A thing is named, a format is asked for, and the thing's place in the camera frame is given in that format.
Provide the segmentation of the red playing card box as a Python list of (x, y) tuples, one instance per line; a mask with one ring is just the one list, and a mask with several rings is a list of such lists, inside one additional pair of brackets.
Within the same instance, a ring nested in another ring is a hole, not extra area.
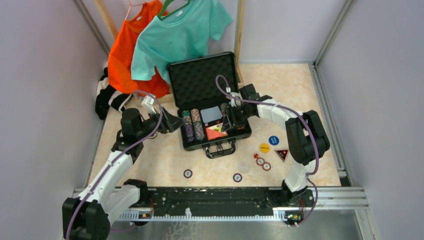
[(228, 135), (226, 131), (223, 131), (222, 123), (208, 126), (205, 130), (206, 130), (206, 137), (209, 141), (223, 138)]

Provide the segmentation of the black poker set case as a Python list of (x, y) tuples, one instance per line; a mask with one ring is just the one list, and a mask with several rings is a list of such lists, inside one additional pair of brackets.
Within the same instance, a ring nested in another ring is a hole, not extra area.
[[(229, 103), (229, 99), (220, 92), (218, 87), (226, 88), (224, 81), (217, 85), (215, 78), (222, 75), (232, 92), (238, 92), (238, 78), (236, 70), (235, 54), (231, 51), (212, 54), (199, 58), (182, 60), (167, 64), (174, 103), (177, 107), (177, 115), (182, 117), (182, 111), (212, 108), (222, 103)], [(209, 127), (222, 123), (223, 119), (209, 122)], [(209, 159), (215, 159), (233, 154), (236, 151), (236, 141), (246, 139), (252, 134), (250, 124), (227, 131), (227, 136), (208, 140), (204, 122), (201, 123), (205, 138), (188, 142), (185, 127), (181, 127), (182, 146), (186, 151), (203, 149)]]

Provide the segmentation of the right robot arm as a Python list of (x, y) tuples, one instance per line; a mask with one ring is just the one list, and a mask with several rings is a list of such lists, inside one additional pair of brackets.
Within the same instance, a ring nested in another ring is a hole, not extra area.
[(293, 163), (282, 181), (281, 199), (287, 206), (295, 206), (307, 189), (309, 176), (318, 172), (320, 159), (330, 149), (330, 140), (320, 116), (314, 110), (297, 111), (269, 95), (260, 95), (252, 84), (240, 92), (232, 92), (229, 86), (216, 86), (230, 100), (225, 109), (225, 130), (241, 127), (248, 118), (256, 116), (286, 131)]

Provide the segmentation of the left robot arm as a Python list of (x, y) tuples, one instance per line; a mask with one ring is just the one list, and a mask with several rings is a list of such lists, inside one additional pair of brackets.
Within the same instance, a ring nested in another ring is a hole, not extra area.
[(148, 119), (143, 119), (137, 108), (123, 111), (121, 129), (106, 163), (77, 197), (69, 197), (62, 204), (64, 239), (105, 240), (112, 224), (124, 211), (134, 204), (144, 207), (149, 203), (145, 182), (130, 180), (119, 189), (116, 186), (138, 159), (145, 140), (155, 133), (172, 133), (185, 121), (163, 107), (148, 115)]

